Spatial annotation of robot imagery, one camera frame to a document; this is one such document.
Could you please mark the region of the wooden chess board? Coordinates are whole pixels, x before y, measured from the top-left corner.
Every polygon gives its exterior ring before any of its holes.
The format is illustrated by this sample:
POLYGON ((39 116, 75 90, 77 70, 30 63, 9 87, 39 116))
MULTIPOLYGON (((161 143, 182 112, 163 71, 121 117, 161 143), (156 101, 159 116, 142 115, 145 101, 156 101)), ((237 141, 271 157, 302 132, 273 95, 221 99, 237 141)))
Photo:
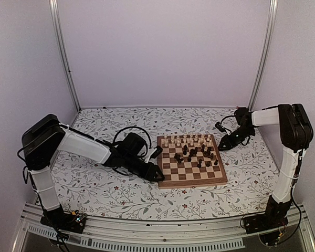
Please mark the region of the wooden chess board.
POLYGON ((173 144, 169 142, 170 136, 172 135, 157 137, 157 144, 163 149, 157 163, 165 176, 164 181, 158 182, 160 189, 216 186, 227 183, 227 175, 212 134, 173 134, 173 144), (163 146, 162 139, 168 139, 168 147, 163 146), (177 163, 174 159, 175 153, 184 158, 182 163, 177 163), (199 159, 203 160, 201 168, 197 167, 199 159), (211 166, 206 167, 206 162, 211 162, 211 166))

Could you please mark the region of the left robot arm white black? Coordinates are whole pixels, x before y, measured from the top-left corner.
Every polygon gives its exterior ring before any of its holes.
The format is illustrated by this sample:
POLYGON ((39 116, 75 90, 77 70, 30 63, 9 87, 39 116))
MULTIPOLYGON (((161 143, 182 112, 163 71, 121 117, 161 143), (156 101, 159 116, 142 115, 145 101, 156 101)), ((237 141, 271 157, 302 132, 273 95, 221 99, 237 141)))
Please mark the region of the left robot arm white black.
POLYGON ((114 170, 121 175, 135 175, 149 182, 165 179, 161 168, 152 162, 161 153, 160 146, 153 147, 150 138, 144 139, 135 131, 138 126, 129 126, 120 140, 116 133, 112 140, 102 140, 59 121, 56 115, 48 114, 34 124, 21 137, 22 147, 17 156, 25 164, 25 177, 30 177, 39 203, 47 213, 47 219, 57 228, 64 227, 68 220, 63 213, 57 171, 70 169, 79 175, 78 162, 114 170))

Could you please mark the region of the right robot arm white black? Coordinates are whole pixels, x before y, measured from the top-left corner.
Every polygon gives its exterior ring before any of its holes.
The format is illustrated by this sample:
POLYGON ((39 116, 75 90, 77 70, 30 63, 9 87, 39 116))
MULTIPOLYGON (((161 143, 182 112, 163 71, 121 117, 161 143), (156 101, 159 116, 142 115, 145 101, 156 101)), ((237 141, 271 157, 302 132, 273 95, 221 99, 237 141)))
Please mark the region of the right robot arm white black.
POLYGON ((290 205, 292 189, 300 174, 302 159, 313 139, 313 128, 307 113, 300 103, 279 104, 257 111, 240 107, 234 112, 239 127, 223 136, 219 151, 228 151, 255 135, 255 129, 266 125, 279 125, 283 158, 276 188, 268 203, 290 205))

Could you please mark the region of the dark chess piece left cluster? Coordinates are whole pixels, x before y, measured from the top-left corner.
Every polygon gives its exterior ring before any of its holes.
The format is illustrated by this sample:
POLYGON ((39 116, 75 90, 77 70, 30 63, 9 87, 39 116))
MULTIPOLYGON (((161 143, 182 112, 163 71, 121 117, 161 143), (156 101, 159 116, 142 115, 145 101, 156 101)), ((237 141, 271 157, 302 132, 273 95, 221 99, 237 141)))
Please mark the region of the dark chess piece left cluster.
POLYGON ((174 159, 177 161, 177 163, 182 163, 182 162, 183 162, 183 160, 184 160, 184 158, 183 158, 183 157, 181 157, 181 155, 180 155, 180 154, 178 154, 178 153, 175 153, 175 155, 174 155, 174 159))

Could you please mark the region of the floral patterned table mat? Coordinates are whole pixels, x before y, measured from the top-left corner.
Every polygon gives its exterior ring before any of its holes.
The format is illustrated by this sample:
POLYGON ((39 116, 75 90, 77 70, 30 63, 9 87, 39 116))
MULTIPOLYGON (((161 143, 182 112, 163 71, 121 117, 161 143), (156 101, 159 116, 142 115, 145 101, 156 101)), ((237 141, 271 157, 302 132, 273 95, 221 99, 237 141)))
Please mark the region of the floral patterned table mat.
MULTIPOLYGON (((102 140, 116 133, 123 139, 129 126, 143 138, 155 142, 160 135, 210 133, 216 141, 222 133, 217 121, 234 130, 233 109, 217 108, 102 108, 85 109, 73 127, 102 140)), ((246 146, 222 152, 227 183, 200 188, 162 190, 156 183, 135 175, 123 176, 105 167, 78 162, 79 175, 60 165, 57 171, 59 196, 67 211, 88 215, 139 220, 190 220, 230 217, 265 209, 275 188, 279 170, 261 134, 256 133, 246 146)))

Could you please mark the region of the front aluminium rail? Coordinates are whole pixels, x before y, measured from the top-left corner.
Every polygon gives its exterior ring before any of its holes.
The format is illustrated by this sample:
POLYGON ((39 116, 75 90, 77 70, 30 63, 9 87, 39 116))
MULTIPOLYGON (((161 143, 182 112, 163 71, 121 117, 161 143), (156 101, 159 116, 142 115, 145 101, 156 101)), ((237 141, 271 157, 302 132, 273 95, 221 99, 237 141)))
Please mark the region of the front aluminium rail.
POLYGON ((302 206, 288 212, 278 245, 262 243, 276 229, 249 234, 244 217, 148 221, 88 216, 82 234, 56 232, 41 224, 41 208, 26 204, 12 251, 315 251, 315 237, 302 206))

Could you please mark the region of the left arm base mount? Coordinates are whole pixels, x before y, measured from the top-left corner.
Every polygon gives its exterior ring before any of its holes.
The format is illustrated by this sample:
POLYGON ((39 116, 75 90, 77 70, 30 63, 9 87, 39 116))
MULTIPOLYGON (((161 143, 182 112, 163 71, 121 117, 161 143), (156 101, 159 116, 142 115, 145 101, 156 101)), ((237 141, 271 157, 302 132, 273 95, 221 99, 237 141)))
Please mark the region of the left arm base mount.
POLYGON ((78 210, 65 212, 61 205, 57 209, 44 210, 40 223, 53 229, 82 234, 86 225, 86 213, 78 210))

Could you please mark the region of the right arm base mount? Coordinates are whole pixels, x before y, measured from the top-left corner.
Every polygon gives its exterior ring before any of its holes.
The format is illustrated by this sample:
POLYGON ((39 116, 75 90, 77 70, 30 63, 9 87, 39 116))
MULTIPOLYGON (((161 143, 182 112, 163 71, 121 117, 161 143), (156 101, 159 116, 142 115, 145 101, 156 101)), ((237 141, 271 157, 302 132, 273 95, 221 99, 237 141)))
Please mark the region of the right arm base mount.
POLYGON ((265 212, 245 214, 240 219, 240 226, 246 234, 265 232, 259 235, 260 241, 265 246, 276 246, 286 232, 288 219, 286 216, 279 218, 267 217, 265 212))

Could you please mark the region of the right aluminium frame post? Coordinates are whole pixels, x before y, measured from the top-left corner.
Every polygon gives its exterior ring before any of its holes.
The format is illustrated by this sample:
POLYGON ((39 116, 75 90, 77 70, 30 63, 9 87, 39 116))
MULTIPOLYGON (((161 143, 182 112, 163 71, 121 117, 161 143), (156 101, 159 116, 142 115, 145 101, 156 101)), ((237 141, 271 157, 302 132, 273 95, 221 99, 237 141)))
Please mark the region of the right aluminium frame post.
POLYGON ((260 55, 260 62, 259 62, 258 69, 256 72, 256 78, 253 85, 253 89, 251 91, 251 96, 248 102, 248 109, 250 110, 254 108, 259 91, 260 91, 260 86, 261 86, 262 79, 264 76, 267 58, 268 58, 268 54, 270 50, 271 40, 272 40, 274 29, 275 29, 277 9, 278 9, 278 0, 271 0, 269 2, 269 12, 268 12, 268 18, 267 18, 267 25, 265 29, 265 38, 264 38, 262 51, 260 55))

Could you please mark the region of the aluminium frame post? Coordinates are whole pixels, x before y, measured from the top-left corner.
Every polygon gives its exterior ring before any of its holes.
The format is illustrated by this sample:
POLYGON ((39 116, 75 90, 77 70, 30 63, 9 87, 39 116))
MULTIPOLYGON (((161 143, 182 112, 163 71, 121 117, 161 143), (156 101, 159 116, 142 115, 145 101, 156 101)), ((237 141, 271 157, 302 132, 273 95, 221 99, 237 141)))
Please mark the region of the aluminium frame post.
POLYGON ((260 62, 259 62, 258 69, 256 72, 256 78, 253 85, 253 89, 251 91, 251 96, 248 102, 248 109, 250 110, 254 108, 259 91, 260 91, 260 86, 261 86, 262 79, 264 76, 267 58, 268 58, 268 54, 270 50, 271 40, 272 40, 274 29, 275 29, 277 9, 278 9, 278 0, 271 0, 269 2, 269 12, 268 12, 268 18, 267 18, 267 25, 265 29, 265 38, 264 38, 262 51, 260 55, 260 62))
POLYGON ((51 14, 51 18, 52 18, 53 27, 54 27, 55 37, 56 37, 58 50, 59 50, 62 66, 64 69, 69 93, 70 93, 70 96, 72 98, 72 101, 73 101, 73 104, 74 104, 76 111, 80 112, 81 111, 81 105, 80 105, 78 94, 76 91, 76 87, 74 85, 74 81, 72 78, 69 60, 68 60, 67 52, 65 49, 64 36, 62 33, 62 29, 61 29, 58 1, 57 0, 49 0, 49 6, 50 6, 50 14, 51 14))

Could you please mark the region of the left aluminium frame post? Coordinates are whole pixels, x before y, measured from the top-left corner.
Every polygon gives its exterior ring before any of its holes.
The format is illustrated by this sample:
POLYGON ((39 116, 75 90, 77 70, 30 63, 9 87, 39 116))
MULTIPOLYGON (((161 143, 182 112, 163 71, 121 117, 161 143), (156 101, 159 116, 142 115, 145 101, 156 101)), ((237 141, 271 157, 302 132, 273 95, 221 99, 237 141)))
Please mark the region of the left aluminium frame post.
POLYGON ((50 14, 51 14, 51 18, 52 18, 53 27, 54 27, 55 37, 56 37, 58 50, 59 50, 62 66, 64 69, 69 93, 70 93, 70 96, 72 98, 72 101, 73 101, 73 104, 74 104, 76 111, 80 112, 81 111, 81 105, 80 105, 78 94, 76 91, 76 87, 74 85, 74 81, 72 78, 69 60, 68 60, 67 52, 65 49, 64 36, 62 33, 62 29, 61 29, 58 1, 57 0, 49 0, 49 6, 50 6, 50 14))

